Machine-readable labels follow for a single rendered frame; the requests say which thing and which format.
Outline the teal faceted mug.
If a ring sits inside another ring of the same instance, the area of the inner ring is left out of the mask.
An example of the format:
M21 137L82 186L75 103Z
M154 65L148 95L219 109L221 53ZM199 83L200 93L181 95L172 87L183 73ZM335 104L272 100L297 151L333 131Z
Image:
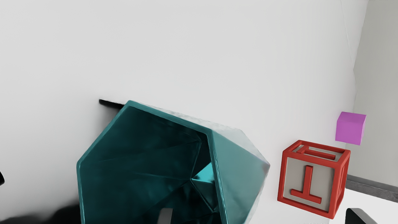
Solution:
M248 224L269 169L240 129L128 101L77 163L81 224Z

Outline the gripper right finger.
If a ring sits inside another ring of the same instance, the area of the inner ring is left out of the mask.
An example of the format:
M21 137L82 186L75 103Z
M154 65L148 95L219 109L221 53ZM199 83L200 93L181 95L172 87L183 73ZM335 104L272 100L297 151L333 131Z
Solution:
M377 224L377 222L360 208L347 208L346 224Z

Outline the magenta cube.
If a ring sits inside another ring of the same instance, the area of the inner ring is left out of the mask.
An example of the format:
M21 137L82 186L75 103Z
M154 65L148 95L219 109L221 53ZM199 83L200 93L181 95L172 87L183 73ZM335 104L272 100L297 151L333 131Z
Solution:
M361 145L367 115L341 112L336 123L335 140Z

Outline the red letter block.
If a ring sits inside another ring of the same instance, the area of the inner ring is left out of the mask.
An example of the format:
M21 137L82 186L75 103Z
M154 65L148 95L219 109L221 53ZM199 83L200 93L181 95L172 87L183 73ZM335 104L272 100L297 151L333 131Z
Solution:
M351 152L298 140L282 153L277 200L333 219L344 197Z

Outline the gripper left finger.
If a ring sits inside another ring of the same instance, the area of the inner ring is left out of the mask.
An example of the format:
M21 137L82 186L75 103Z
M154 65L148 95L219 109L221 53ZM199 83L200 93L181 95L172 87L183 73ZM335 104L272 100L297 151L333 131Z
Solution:
M162 208L158 216L158 224L171 224L173 208Z

